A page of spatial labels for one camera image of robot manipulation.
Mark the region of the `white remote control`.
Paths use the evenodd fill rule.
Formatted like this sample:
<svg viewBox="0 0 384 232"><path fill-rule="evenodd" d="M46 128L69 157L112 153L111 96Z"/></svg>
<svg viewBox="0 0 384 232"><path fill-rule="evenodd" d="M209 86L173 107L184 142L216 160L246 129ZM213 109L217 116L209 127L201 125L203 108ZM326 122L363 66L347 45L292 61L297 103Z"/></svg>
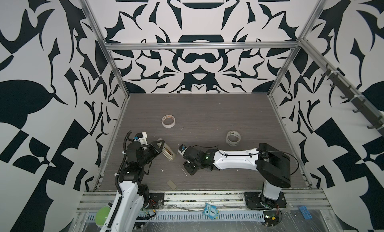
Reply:
<svg viewBox="0 0 384 232"><path fill-rule="evenodd" d="M166 142L164 142L162 153L170 162L173 161L177 156L177 154L171 149L171 147Z"/></svg>

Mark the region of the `grey battery cover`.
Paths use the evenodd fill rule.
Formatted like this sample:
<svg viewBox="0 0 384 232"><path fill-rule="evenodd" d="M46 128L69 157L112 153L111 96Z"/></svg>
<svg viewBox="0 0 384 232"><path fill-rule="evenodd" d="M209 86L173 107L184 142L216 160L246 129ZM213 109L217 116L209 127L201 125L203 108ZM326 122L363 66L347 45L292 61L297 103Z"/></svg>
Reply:
<svg viewBox="0 0 384 232"><path fill-rule="evenodd" d="M171 180L168 180L167 185L171 188L171 190L177 189L177 185Z"/></svg>

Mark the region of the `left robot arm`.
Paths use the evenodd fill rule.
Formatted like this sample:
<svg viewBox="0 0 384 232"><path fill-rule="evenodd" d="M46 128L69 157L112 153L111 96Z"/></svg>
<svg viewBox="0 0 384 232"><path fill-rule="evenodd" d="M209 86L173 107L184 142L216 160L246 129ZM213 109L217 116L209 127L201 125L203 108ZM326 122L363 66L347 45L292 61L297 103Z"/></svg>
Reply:
<svg viewBox="0 0 384 232"><path fill-rule="evenodd" d="M149 165L162 153L165 141L143 145L139 140L125 139L123 160L115 174L117 194L104 222L102 232L131 232L141 209L149 203L149 189L143 184Z"/></svg>

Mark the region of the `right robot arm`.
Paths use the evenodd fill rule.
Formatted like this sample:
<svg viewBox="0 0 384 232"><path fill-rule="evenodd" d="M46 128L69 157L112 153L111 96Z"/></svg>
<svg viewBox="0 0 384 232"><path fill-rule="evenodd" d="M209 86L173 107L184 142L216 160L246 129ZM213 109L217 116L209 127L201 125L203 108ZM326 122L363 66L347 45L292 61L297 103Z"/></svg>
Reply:
<svg viewBox="0 0 384 232"><path fill-rule="evenodd" d="M287 153L260 143L258 148L244 151L223 151L216 147L207 151L196 146L179 146L178 152L186 160L184 167L193 176L199 170L221 171L243 169L256 171L266 180L262 198L277 201L282 189L291 187L291 159Z"/></svg>

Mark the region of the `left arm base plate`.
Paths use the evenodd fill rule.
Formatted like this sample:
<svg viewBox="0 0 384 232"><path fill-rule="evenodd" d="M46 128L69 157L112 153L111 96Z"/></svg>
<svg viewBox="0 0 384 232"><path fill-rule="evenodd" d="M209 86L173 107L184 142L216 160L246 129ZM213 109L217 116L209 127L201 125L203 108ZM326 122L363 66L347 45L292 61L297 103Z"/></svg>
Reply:
<svg viewBox="0 0 384 232"><path fill-rule="evenodd" d="M164 193L150 193L147 209L149 210L160 209L164 204L164 200L165 200Z"/></svg>

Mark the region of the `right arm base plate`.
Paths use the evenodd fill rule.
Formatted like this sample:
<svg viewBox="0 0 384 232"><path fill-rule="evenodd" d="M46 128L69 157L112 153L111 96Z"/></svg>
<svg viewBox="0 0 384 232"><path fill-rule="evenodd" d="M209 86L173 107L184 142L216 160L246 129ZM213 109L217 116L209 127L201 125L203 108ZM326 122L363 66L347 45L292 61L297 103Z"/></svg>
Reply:
<svg viewBox="0 0 384 232"><path fill-rule="evenodd" d="M244 196L246 206L250 210L272 210L276 207L281 209L286 208L287 205L287 201L283 192L280 192L276 201L267 199L262 192L245 192Z"/></svg>

